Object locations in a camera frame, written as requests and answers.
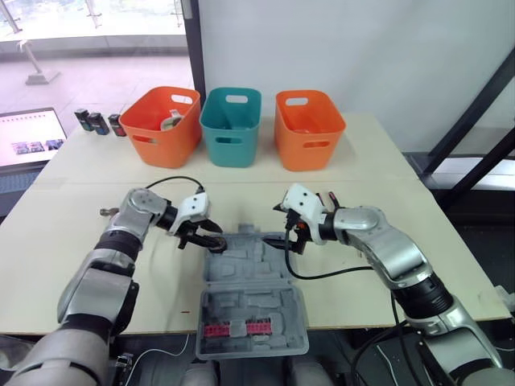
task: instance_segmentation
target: laptop screen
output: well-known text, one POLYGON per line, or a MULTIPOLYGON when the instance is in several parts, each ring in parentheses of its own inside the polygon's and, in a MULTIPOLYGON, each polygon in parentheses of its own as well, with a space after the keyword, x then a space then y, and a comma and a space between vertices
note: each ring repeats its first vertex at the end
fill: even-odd
POLYGON ((54 109, 0 114, 0 167, 49 161, 65 140, 54 109))

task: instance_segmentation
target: orange basket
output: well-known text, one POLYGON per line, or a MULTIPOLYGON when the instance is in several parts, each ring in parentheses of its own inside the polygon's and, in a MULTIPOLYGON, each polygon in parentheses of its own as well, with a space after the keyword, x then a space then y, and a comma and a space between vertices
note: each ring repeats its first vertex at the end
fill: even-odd
POLYGON ((345 129, 345 121, 321 91, 282 91, 275 97, 275 145, 292 171, 323 169, 345 129))
POLYGON ((181 167, 199 144, 200 94, 177 87, 157 87, 142 96, 120 117, 120 123, 142 160, 149 165, 181 167), (177 110, 183 118, 161 131, 161 122, 177 110))

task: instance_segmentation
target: basket handle hole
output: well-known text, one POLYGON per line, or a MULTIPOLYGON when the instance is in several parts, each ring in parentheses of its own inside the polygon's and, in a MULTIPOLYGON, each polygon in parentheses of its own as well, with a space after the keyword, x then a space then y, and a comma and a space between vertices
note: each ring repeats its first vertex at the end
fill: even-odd
POLYGON ((184 103, 186 105, 192 105, 193 99, 185 95, 171 94, 171 100, 175 103, 184 103))
POLYGON ((142 137, 140 135, 133 135, 132 137, 135 141, 145 142, 145 143, 158 143, 154 138, 142 137))
POLYGON ((249 98, 245 95, 228 95, 225 97, 225 101, 228 103, 247 103, 249 98))
POLYGON ((286 106, 304 106, 307 105, 307 98, 288 98, 286 99, 286 106))
POLYGON ((217 137, 215 139, 217 143, 230 143, 230 144, 238 144, 242 143, 241 138, 226 138, 226 137, 217 137))
POLYGON ((328 147, 329 141, 314 141, 314 142, 306 142, 303 144, 303 147, 306 149, 311 149, 314 147, 328 147))

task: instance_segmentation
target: wooden table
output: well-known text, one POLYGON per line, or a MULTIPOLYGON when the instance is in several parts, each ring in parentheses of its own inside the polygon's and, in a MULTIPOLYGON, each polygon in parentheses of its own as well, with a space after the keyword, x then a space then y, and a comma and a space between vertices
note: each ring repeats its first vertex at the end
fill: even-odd
MULTIPOLYGON (((269 121, 261 128, 254 166, 212 165, 201 146, 186 166, 168 170, 144 164, 128 138, 77 130, 0 225, 0 333, 47 333, 56 328, 56 305, 70 277, 95 245, 107 219, 101 207, 116 207, 132 187, 168 175, 190 175, 206 187, 212 218, 226 232, 239 223, 282 231, 284 215, 272 211, 292 182, 313 191, 334 191, 345 206, 380 207, 389 222, 415 240, 436 273, 475 319, 507 318, 492 283, 433 200, 431 193, 370 116, 344 115, 348 128, 327 169, 284 170, 272 143, 269 121)), ((155 192, 178 203, 195 186, 163 183, 155 192)), ((195 331, 204 251, 157 228, 150 230, 137 262, 138 302, 128 333, 195 331)), ((363 265, 353 248, 336 242, 309 244, 296 257, 298 271, 317 274, 363 265)), ((318 281, 295 281, 312 329, 393 324, 389 292, 373 271, 318 281)))

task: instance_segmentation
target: open plastic case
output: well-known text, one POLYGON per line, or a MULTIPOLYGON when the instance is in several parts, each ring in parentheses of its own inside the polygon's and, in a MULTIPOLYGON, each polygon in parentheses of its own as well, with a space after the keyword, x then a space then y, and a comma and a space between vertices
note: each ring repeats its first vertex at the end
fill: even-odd
POLYGON ((196 356, 200 359, 301 355, 309 349, 300 291, 290 283, 284 252, 252 225, 224 235, 227 250, 206 253, 196 356))

